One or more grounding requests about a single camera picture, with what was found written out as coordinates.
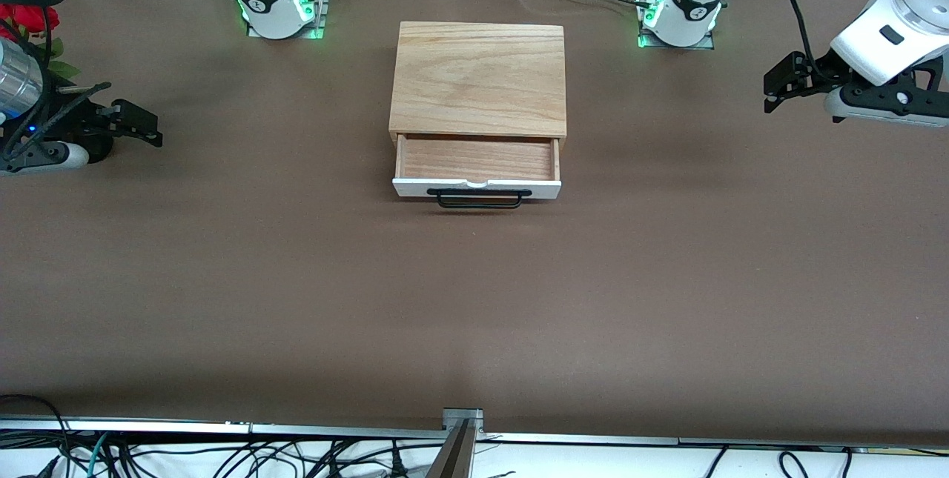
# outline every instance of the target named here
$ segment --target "drawer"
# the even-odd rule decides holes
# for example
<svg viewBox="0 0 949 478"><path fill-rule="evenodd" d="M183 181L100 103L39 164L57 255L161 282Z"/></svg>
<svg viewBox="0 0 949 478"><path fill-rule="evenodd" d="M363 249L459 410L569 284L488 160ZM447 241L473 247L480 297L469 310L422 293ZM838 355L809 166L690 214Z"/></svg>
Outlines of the drawer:
<svg viewBox="0 0 949 478"><path fill-rule="evenodd" d="M560 146L541 137L400 133L392 184L399 196L557 198Z"/></svg>

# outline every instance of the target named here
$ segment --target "wooden drawer box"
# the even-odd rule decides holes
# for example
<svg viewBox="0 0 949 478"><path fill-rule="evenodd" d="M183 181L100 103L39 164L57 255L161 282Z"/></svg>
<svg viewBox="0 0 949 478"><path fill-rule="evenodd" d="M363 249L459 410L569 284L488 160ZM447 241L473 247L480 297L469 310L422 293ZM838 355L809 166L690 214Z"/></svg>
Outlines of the wooden drawer box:
<svg viewBox="0 0 949 478"><path fill-rule="evenodd" d="M499 190L529 191L524 198L557 198L560 145L557 139L543 138L400 134L392 184L400 196Z"/></svg>
<svg viewBox="0 0 949 478"><path fill-rule="evenodd" d="M556 198L563 28L401 23L389 133L400 196Z"/></svg>

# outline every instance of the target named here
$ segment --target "brown table surface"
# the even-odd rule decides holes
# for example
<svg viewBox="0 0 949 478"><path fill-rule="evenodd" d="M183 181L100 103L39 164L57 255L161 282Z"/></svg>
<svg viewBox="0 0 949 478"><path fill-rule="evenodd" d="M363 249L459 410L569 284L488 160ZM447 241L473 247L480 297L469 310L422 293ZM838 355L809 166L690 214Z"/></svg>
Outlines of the brown table surface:
<svg viewBox="0 0 949 478"><path fill-rule="evenodd" d="M0 390L66 414L949 442L949 131L762 113L800 39L728 0L714 52L602 0L331 0L321 42L228 0L68 0L65 60L160 116L0 183ZM800 0L823 53L867 0ZM563 190L396 197L400 20L562 24Z"/></svg>

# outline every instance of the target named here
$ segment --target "metal bracket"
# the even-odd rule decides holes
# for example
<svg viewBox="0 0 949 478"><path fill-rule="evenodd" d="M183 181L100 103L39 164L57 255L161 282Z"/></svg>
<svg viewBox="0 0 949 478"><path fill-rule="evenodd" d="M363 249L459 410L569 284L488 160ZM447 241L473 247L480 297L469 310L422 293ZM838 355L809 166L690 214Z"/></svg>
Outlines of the metal bracket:
<svg viewBox="0 0 949 478"><path fill-rule="evenodd" d="M441 426L448 438L434 458L425 478L470 478L475 441L484 431L484 411L480 408L445 408Z"/></svg>
<svg viewBox="0 0 949 478"><path fill-rule="evenodd" d="M484 430L484 410L482 408L444 408L441 411L441 428L450 430L458 421L474 419L477 427Z"/></svg>

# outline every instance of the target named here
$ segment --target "black drawer handle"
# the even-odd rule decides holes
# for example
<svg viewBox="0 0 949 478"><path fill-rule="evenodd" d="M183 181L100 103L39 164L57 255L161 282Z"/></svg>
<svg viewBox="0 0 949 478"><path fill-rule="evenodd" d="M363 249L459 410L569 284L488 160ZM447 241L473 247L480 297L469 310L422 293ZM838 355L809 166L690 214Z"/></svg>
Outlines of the black drawer handle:
<svg viewBox="0 0 949 478"><path fill-rule="evenodd" d="M531 190L428 190L428 194L436 198L438 205L445 209L516 209L521 207L524 198L532 195ZM479 198L444 198L444 197L517 197L504 198L498 202L485 202Z"/></svg>

